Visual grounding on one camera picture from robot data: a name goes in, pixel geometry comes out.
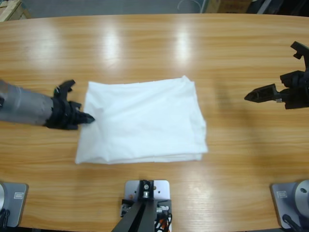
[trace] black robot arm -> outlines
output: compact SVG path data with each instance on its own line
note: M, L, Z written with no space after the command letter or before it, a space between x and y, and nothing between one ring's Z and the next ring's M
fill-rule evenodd
M286 89L278 92L275 84L256 88L245 97L251 102L266 102L274 100L285 102L286 109L309 107L309 48L299 42L294 42L291 48L296 50L294 57L304 57L306 70L294 71L280 76Z

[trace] metal mounting plate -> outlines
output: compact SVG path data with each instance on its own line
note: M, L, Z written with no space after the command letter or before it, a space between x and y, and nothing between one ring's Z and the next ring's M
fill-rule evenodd
M127 181L124 199L137 202L139 185L139 180ZM154 188L155 200L170 200L169 182L167 180L154 180ZM169 232L172 232L172 224L169 227Z

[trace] folded towel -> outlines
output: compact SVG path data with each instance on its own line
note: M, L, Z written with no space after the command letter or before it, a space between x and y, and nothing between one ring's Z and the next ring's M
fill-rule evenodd
M76 163L201 160L206 122L186 76L134 84L89 82Z

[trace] cardboard box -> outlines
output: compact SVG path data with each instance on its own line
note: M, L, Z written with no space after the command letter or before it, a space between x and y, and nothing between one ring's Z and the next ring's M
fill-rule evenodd
M205 13L246 13L252 0L209 0Z

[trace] black mechanical claw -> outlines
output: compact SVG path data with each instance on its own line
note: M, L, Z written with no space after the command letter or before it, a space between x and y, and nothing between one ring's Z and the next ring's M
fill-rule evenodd
M309 107L309 48L299 42L294 42L291 48L296 50L294 57L304 57L306 70L290 72L280 76L286 89L278 92L275 84L256 88L247 94L245 100L251 102L277 101L285 102L286 109Z
M48 128L77 130L79 124L95 121L90 114L79 111L82 106L80 103L67 101L68 92L72 91L74 84L74 80L69 80L55 88L53 113L45 124Z

